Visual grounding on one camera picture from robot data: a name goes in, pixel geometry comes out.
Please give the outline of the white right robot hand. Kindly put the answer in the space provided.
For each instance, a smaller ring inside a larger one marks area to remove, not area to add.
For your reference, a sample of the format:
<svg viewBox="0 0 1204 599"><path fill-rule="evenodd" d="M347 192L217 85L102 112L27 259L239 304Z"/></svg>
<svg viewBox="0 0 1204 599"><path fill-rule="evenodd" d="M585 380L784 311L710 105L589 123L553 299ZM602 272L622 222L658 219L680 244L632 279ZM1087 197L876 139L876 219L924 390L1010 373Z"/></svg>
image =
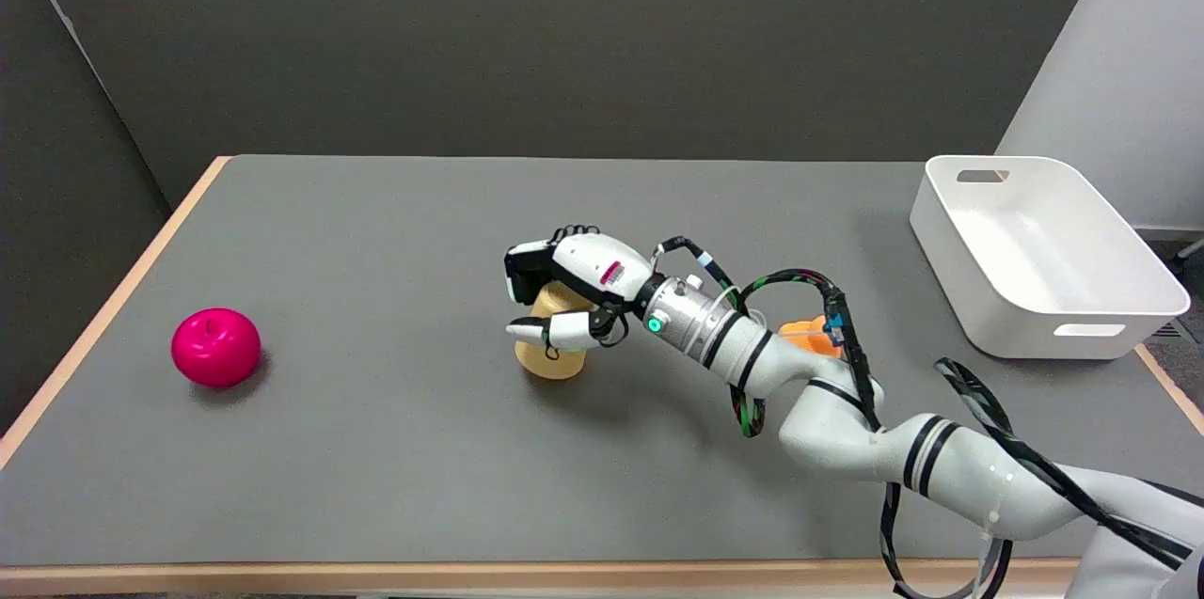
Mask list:
<svg viewBox="0 0 1204 599"><path fill-rule="evenodd" d="M503 257L507 287L517 304L533 306L547 285L560 283L585 300L579 310L515 318L507 333L519 342L560 351L609 349L628 334L627 316L643 318L645 300L663 278L636 249L594 226L556 229L551 238L517 244Z"/></svg>

